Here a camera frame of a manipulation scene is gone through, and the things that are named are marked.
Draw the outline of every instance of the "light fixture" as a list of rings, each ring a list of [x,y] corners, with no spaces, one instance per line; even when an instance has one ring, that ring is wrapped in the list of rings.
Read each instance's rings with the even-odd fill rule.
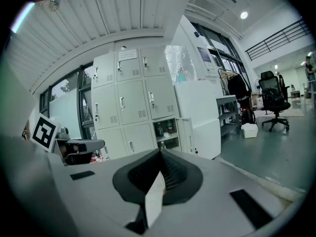
[[[25,7],[23,8],[23,10],[21,11],[21,13],[18,15],[18,17],[16,18],[16,20],[14,21],[11,30],[16,33],[18,28],[20,27],[21,23],[23,22],[24,18],[26,17],[26,15],[30,12],[30,10],[32,9],[32,7],[34,6],[35,3],[30,2],[28,4],[25,5]]]
[[[245,19],[246,17],[248,17],[248,12],[244,11],[244,12],[240,15],[240,17],[241,17],[242,19]]]

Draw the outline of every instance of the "locker handle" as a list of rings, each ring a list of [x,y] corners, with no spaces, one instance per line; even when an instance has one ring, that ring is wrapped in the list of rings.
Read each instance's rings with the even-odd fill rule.
[[[99,113],[98,103],[95,103],[95,113]]]
[[[134,152],[133,142],[129,141],[128,143],[129,143],[130,150]]]
[[[118,71],[122,72],[122,70],[120,69],[120,61],[118,61]]]
[[[121,107],[121,108],[125,108],[124,103],[123,103],[123,100],[124,100],[123,97],[120,97],[120,98],[119,98],[119,102],[120,102],[120,107]]]
[[[99,67],[95,67],[95,72],[94,72],[94,75],[93,75],[93,80],[94,80],[94,78],[98,78],[98,68],[99,68]]]
[[[147,59],[146,59],[146,57],[143,57],[143,63],[145,65],[145,70],[147,70]]]
[[[189,139],[190,139],[190,152],[192,152],[192,151],[193,151],[193,149],[192,149],[192,140],[191,140],[191,135],[189,136]]]
[[[149,102],[153,103],[154,100],[154,93],[152,91],[148,91],[148,97],[149,97]]]

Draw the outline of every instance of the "green floor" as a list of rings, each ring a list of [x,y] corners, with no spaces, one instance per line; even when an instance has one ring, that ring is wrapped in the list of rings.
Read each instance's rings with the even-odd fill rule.
[[[227,134],[222,137],[221,158],[294,191],[307,190],[316,168],[316,115],[311,105],[304,105],[304,100],[297,103],[291,107],[301,108],[305,116],[284,117],[290,124],[288,132],[282,124],[276,124],[269,132],[271,125],[262,128],[261,122],[271,117],[258,117],[257,138],[245,139],[235,131]]]

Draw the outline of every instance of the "locker cabinet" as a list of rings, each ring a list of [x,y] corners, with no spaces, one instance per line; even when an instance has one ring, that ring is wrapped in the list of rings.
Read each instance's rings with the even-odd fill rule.
[[[114,86],[93,88],[91,98],[95,128],[119,126]]]
[[[140,78],[140,65],[138,58],[119,61],[119,52],[117,53],[117,81]]]
[[[194,154],[193,128],[190,118],[176,118],[179,144],[182,152]]]
[[[112,131],[97,131],[98,139],[104,140],[105,153],[109,154],[110,159],[117,159],[128,156],[124,146],[123,136],[121,129]]]
[[[176,97],[170,78],[146,78],[147,98],[152,119],[176,114]]]
[[[142,81],[118,84],[118,102],[123,124],[148,120]]]
[[[127,147],[131,154],[154,149],[152,132],[149,124],[128,126],[124,128]]]
[[[114,54],[109,53],[94,58],[95,72],[92,79],[92,88],[114,82]]]
[[[167,75],[164,51],[161,47],[142,48],[142,65],[145,77]]]

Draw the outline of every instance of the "railing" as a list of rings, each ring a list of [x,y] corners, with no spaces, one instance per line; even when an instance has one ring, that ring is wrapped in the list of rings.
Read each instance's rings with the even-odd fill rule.
[[[249,55],[251,60],[254,60],[262,55],[265,55],[266,53],[271,52],[272,50],[275,50],[310,33],[311,31],[307,27],[305,21],[301,19],[264,39],[245,52]]]

